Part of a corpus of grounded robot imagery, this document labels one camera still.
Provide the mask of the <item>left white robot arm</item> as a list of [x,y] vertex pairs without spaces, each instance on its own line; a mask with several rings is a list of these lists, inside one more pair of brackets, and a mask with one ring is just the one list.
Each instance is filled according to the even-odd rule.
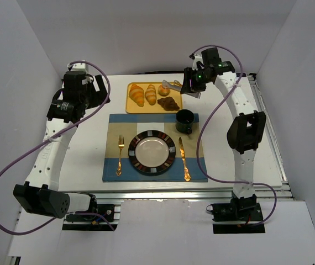
[[63,88],[53,96],[46,116],[45,145],[40,148],[25,183],[17,184],[13,190],[27,213],[61,219],[75,212],[97,212],[94,195],[60,192],[59,177],[77,122],[87,109],[105,102],[106,96],[101,75],[92,77],[80,70],[64,74]]

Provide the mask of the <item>brown chocolate croissant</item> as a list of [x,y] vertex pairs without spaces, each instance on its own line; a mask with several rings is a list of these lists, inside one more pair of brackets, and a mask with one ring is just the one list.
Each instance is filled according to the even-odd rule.
[[157,103],[163,107],[165,111],[178,111],[180,107],[175,102],[173,97],[165,97],[157,100]]

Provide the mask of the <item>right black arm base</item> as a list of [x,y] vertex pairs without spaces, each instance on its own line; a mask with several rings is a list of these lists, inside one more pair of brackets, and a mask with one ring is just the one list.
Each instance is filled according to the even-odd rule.
[[228,203],[214,203],[206,207],[213,216],[213,233],[227,234],[264,234],[263,215],[256,195],[237,198],[235,195]]

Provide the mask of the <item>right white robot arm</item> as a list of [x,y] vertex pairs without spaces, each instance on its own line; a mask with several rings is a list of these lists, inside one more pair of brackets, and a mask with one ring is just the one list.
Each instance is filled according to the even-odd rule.
[[205,45],[190,55],[192,67],[183,73],[181,94],[199,98],[211,83],[221,92],[223,99],[216,106],[227,104],[233,122],[227,131],[227,143],[234,155],[232,196],[239,202],[255,200],[254,158],[265,129],[266,115],[258,111],[241,88],[242,73],[236,73],[229,61],[219,55],[220,46]]

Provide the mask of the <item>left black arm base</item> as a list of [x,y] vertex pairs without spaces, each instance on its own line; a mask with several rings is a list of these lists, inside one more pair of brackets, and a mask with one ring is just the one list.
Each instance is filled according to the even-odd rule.
[[64,231],[114,231],[120,218],[120,205],[98,204],[99,215],[68,214],[64,218]]

